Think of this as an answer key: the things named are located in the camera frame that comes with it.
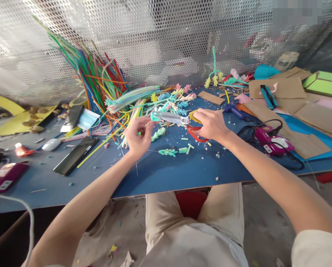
white mouse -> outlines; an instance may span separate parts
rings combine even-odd
[[[54,138],[46,142],[46,144],[42,147],[42,150],[45,151],[53,151],[58,145],[61,143],[60,139]]]

beige pants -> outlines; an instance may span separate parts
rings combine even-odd
[[[205,223],[243,246],[244,212],[241,183],[213,186],[197,221],[184,217],[174,192],[146,195],[146,243],[148,253],[162,232],[180,225]]]

smartphone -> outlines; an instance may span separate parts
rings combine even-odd
[[[54,172],[67,176],[98,141],[86,136],[55,168]]]

face mask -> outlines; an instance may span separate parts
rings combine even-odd
[[[87,131],[96,123],[96,120],[99,119],[99,117],[100,116],[98,114],[88,109],[84,109],[77,126],[84,131]]]

concrete floor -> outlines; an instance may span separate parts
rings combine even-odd
[[[318,191],[312,177],[303,179]],[[319,193],[332,206],[332,183],[320,184]],[[260,267],[277,266],[277,258],[284,266],[291,266],[295,232],[283,210],[258,184],[243,186],[243,201],[244,249],[249,266],[254,266],[253,261]],[[118,246],[118,254],[107,258],[113,244]],[[138,267],[146,253],[145,199],[116,201],[101,236],[81,239],[73,266],[119,267],[128,251],[135,260],[132,266]]]

